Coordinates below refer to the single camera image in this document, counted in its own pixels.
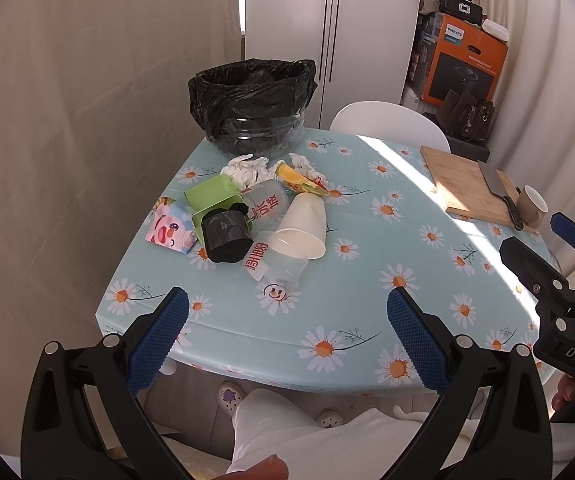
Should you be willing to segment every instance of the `floral tablecloth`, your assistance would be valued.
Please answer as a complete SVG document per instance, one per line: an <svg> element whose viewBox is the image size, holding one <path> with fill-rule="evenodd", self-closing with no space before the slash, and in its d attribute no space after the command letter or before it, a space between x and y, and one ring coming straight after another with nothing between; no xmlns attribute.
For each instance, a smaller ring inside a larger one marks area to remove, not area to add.
<svg viewBox="0 0 575 480"><path fill-rule="evenodd" d="M536 340L535 298L503 266L499 247L517 236L551 262L539 235L447 215L416 148L306 130L295 152L330 182L327 252L295 290L257 283L240 264L214 264L199 244L187 255L152 244L148 217L98 307L101 330L125 332L180 286L190 318L174 359L297 390L365 395L422 389L387 319L394 286L478 345L510 350ZM227 162L204 140L161 195L184 200ZM543 379L551 375L538 366Z"/></svg>

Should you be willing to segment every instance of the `cleaver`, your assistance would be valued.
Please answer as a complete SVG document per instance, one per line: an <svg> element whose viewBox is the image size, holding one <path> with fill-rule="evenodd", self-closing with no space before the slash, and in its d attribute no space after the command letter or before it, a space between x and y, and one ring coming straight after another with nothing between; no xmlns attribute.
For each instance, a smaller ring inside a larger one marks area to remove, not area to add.
<svg viewBox="0 0 575 480"><path fill-rule="evenodd" d="M481 162L479 160L479 167L481 168L481 173L485 178L485 182L487 183L488 187L492 194L499 197L503 202L507 205L507 211L509 212L509 217L512 220L512 224L514 224L514 228L517 231L523 230L523 221L521 219L521 215L519 214L519 210L517 209L517 205L512 200L512 197L507 194L507 190L505 186L503 186L503 182L501 182L501 178L497 173L496 169Z"/></svg>

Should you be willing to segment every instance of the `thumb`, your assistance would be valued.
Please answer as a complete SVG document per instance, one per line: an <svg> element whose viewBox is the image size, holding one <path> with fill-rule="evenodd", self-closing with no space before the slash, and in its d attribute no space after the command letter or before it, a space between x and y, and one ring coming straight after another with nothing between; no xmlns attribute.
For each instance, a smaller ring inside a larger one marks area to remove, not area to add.
<svg viewBox="0 0 575 480"><path fill-rule="evenodd" d="M287 464L275 454L247 469L221 476L216 480L287 480Z"/></svg>

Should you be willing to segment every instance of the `black knife handle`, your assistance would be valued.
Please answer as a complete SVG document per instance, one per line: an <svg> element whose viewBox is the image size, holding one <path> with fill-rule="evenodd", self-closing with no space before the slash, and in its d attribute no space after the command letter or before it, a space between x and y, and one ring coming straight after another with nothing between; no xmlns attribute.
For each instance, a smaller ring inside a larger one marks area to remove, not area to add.
<svg viewBox="0 0 575 480"><path fill-rule="evenodd" d="M508 195L504 196L503 202L507 204L507 211L509 212L509 217L512 220L512 224L514 224L514 229L517 231L522 231L523 221L521 219L521 215L519 214L519 210L517 209L517 205L512 200L512 197Z"/></svg>

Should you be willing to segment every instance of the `wooden cutting board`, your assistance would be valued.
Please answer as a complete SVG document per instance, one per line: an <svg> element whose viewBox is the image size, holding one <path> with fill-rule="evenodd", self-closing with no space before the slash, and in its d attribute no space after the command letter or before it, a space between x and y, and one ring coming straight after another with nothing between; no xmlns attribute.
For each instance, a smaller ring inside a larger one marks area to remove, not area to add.
<svg viewBox="0 0 575 480"><path fill-rule="evenodd" d="M434 184L445 198L447 213L513 226L505 202L491 193L477 162L427 146L421 147L421 153L429 173L432 174ZM519 192L509 176L497 171L507 194L516 203ZM536 232L527 225L525 230Z"/></svg>

